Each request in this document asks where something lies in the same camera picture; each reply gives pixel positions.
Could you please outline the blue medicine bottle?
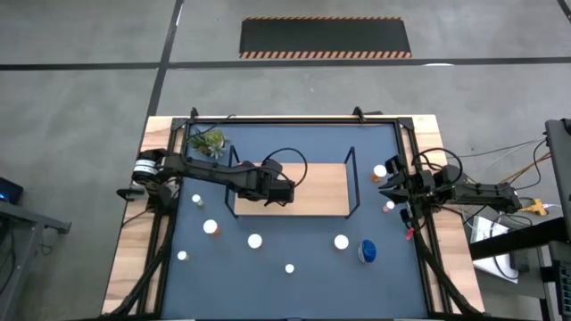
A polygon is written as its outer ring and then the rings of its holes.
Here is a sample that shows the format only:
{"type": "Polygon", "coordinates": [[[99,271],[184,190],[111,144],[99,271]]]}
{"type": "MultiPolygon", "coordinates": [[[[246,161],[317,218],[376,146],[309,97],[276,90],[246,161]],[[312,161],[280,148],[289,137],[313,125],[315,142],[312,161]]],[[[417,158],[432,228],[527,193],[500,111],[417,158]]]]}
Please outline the blue medicine bottle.
{"type": "Polygon", "coordinates": [[[358,258],[361,263],[368,264],[375,261],[377,257],[377,247],[369,240],[365,239],[358,244],[358,258]]]}

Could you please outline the white flat box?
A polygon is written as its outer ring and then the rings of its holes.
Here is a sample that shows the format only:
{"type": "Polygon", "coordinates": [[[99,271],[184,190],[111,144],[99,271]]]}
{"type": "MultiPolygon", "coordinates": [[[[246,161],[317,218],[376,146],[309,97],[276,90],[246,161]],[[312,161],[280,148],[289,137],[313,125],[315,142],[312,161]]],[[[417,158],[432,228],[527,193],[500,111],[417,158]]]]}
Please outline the white flat box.
{"type": "MultiPolygon", "coordinates": [[[[508,227],[496,221],[478,217],[474,219],[474,223],[472,224],[469,241],[470,243],[477,243],[497,235],[506,234],[508,231],[508,227]]],[[[512,268],[510,263],[511,259],[508,254],[473,260],[476,269],[517,284],[519,272],[512,268]]]]}

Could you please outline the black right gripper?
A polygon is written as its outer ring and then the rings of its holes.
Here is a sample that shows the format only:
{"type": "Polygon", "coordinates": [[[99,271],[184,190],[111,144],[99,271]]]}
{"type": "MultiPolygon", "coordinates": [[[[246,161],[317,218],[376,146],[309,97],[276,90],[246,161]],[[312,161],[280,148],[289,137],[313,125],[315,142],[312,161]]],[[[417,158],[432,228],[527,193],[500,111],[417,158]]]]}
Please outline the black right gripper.
{"type": "Polygon", "coordinates": [[[432,173],[420,170],[409,173],[402,155],[396,155],[385,162],[387,173],[391,176],[379,186],[379,192],[395,204],[405,204],[400,211],[404,223],[414,223],[432,215],[431,193],[435,189],[432,173]]]}

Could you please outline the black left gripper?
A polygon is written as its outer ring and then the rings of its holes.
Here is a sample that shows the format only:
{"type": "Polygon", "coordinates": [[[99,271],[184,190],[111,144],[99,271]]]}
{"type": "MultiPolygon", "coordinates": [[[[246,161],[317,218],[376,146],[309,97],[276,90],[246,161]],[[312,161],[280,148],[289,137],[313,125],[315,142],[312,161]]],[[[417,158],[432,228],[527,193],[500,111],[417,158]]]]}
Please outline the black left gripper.
{"type": "Polygon", "coordinates": [[[274,202],[284,207],[294,201],[294,181],[261,174],[249,180],[248,184],[238,192],[239,198],[252,202],[265,201],[264,207],[274,202]]]}

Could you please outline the green succulent plant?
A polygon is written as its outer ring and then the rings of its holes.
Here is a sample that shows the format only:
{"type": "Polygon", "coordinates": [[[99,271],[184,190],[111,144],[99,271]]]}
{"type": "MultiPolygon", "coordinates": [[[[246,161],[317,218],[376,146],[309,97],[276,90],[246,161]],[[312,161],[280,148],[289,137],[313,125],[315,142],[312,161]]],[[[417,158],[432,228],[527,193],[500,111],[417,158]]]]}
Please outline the green succulent plant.
{"type": "Polygon", "coordinates": [[[219,129],[209,129],[203,132],[196,131],[187,138],[187,143],[205,156],[218,160],[226,151],[226,144],[229,141],[219,129]]]}

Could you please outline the black table clamp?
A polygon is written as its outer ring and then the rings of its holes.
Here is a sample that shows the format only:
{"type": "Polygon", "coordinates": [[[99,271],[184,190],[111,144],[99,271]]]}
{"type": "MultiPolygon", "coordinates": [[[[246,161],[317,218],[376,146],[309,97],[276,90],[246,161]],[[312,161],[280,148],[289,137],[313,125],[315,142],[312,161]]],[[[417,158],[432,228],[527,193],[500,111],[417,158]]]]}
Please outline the black table clamp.
{"type": "Polygon", "coordinates": [[[116,194],[126,202],[133,202],[148,197],[145,188],[140,185],[118,189],[116,194]]]}

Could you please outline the black aluminium table frame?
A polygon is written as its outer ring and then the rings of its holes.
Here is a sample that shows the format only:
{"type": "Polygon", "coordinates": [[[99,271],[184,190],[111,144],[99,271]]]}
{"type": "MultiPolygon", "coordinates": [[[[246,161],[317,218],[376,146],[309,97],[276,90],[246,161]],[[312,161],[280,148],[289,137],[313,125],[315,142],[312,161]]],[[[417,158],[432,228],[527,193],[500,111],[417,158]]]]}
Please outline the black aluminium table frame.
{"type": "MultiPolygon", "coordinates": [[[[141,139],[138,152],[154,148],[167,148],[170,139],[171,125],[173,120],[190,119],[190,116],[152,116],[145,123],[145,130],[141,139]]],[[[358,116],[353,115],[278,115],[278,116],[238,116],[236,120],[259,120],[263,124],[269,124],[270,120],[358,120],[358,116]]],[[[444,148],[442,132],[438,127],[437,119],[434,114],[422,115],[365,115],[365,120],[389,120],[389,119],[410,119],[409,123],[413,124],[414,134],[408,134],[405,128],[400,131],[405,136],[405,140],[411,140],[413,135],[419,151],[429,148],[444,148]]],[[[175,130],[175,147],[179,149],[182,146],[183,129],[175,130]]],[[[444,165],[446,156],[442,151],[430,152],[429,160],[439,165],[444,165]]],[[[134,217],[139,211],[144,210],[146,200],[128,202],[126,205],[124,219],[134,217]]],[[[111,313],[125,299],[128,291],[135,285],[136,280],[144,271],[144,263],[146,254],[150,249],[149,244],[154,244],[151,240],[153,229],[153,214],[146,213],[140,219],[143,221],[136,223],[135,227],[125,227],[121,229],[117,248],[114,254],[110,279],[108,281],[106,294],[103,299],[103,306],[100,314],[111,313]]],[[[162,217],[159,219],[159,236],[163,237],[166,233],[167,223],[170,219],[162,217]]],[[[480,287],[476,280],[476,272],[473,268],[468,250],[468,241],[460,232],[464,232],[461,217],[449,210],[443,210],[434,216],[434,229],[441,256],[443,266],[447,276],[452,280],[461,294],[466,300],[481,312],[484,312],[484,303],[480,287]]],[[[162,239],[157,236],[157,242],[162,244],[162,239]]],[[[434,306],[437,311],[443,311],[443,299],[436,296],[441,294],[436,285],[436,277],[433,271],[425,264],[427,268],[429,289],[433,295],[434,306]]],[[[158,283],[160,272],[156,272],[152,279],[147,293],[147,308],[145,312],[151,313],[152,309],[158,307],[155,303],[155,297],[158,295],[158,283]]]]}

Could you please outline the blue table mat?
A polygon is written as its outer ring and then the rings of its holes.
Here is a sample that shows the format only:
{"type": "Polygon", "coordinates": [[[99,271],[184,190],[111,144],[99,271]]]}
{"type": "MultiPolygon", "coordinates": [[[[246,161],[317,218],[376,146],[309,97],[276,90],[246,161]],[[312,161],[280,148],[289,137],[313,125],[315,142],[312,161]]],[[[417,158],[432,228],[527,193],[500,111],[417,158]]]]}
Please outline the blue table mat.
{"type": "Polygon", "coordinates": [[[375,165],[398,152],[394,127],[226,124],[222,133],[243,161],[271,156],[285,164],[342,163],[355,148],[360,206],[348,218],[235,218],[225,189],[188,179],[182,186],[162,316],[179,319],[421,318],[426,299],[414,243],[398,210],[383,212],[386,198],[371,181],[375,165]],[[204,202],[197,206],[192,196],[204,202]],[[214,219],[216,236],[203,231],[214,219]],[[247,243],[261,235],[259,249],[247,243]],[[336,235],[349,246],[337,250],[336,235]],[[363,264],[358,244],[371,240],[374,262],[363,264]],[[292,274],[285,271],[293,264],[292,274]]]}

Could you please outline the black monitor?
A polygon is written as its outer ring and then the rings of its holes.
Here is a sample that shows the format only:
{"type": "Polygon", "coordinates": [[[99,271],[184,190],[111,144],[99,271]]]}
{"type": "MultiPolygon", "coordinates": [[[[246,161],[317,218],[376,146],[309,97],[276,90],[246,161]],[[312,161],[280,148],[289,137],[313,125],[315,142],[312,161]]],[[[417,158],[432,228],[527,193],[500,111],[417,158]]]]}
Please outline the black monitor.
{"type": "Polygon", "coordinates": [[[563,219],[571,237],[571,119],[547,120],[545,129],[563,219]]]}

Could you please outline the black device blue light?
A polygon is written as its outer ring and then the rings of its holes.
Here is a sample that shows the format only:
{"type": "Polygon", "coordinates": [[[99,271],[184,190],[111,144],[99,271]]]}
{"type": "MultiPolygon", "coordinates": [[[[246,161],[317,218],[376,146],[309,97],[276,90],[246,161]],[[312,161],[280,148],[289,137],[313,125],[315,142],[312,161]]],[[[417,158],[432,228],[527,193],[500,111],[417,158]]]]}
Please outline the black device blue light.
{"type": "Polygon", "coordinates": [[[12,205],[19,205],[24,189],[14,182],[0,177],[0,202],[8,202],[12,205]]]}

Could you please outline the black hazard-striped floor mat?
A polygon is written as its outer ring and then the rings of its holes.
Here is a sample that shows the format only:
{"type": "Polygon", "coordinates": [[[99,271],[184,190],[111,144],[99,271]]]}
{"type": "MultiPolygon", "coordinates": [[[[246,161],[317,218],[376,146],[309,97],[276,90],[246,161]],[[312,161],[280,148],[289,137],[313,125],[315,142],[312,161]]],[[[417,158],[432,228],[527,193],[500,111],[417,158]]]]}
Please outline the black hazard-striped floor mat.
{"type": "Polygon", "coordinates": [[[409,59],[398,16],[255,16],[243,19],[241,59],[409,59]]]}

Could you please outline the wooden shelf black metal frame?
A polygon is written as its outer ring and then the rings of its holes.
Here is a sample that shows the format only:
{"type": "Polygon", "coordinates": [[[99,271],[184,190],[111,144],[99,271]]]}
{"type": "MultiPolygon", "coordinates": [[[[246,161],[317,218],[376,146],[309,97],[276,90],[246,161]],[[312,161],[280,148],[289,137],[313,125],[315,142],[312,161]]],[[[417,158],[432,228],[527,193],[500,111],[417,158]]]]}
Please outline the wooden shelf black metal frame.
{"type": "Polygon", "coordinates": [[[294,201],[282,207],[272,203],[239,198],[227,189],[224,203],[235,217],[342,217],[348,218],[360,206],[360,191],[355,148],[342,163],[285,163],[284,176],[299,182],[294,201]]]}

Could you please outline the equipment rack with lights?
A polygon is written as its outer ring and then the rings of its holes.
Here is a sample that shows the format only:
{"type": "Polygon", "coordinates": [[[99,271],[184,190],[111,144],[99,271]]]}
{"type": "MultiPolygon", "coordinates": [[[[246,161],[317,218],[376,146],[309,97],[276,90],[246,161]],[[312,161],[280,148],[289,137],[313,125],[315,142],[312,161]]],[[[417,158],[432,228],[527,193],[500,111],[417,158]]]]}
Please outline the equipment rack with lights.
{"type": "Polygon", "coordinates": [[[547,281],[555,284],[559,314],[571,321],[571,250],[551,246],[547,281]]]}

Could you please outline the grey desk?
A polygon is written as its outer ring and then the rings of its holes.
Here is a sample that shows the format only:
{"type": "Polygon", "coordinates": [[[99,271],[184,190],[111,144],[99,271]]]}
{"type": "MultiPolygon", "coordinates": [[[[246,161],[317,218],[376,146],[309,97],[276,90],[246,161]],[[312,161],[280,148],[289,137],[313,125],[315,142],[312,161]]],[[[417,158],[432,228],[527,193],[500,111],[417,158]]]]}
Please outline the grey desk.
{"type": "Polygon", "coordinates": [[[0,321],[11,321],[46,228],[67,234],[71,222],[0,201],[0,321]]]}

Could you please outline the yellow power splitter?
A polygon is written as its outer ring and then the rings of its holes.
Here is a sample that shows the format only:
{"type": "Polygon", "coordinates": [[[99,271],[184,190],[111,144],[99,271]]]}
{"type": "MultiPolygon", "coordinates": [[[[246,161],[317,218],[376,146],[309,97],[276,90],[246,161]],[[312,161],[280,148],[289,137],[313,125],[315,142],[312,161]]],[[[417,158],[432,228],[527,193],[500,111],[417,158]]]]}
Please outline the yellow power splitter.
{"type": "Polygon", "coordinates": [[[523,204],[519,211],[533,213],[540,217],[547,216],[549,214],[546,205],[538,198],[525,198],[525,204],[523,204]]]}

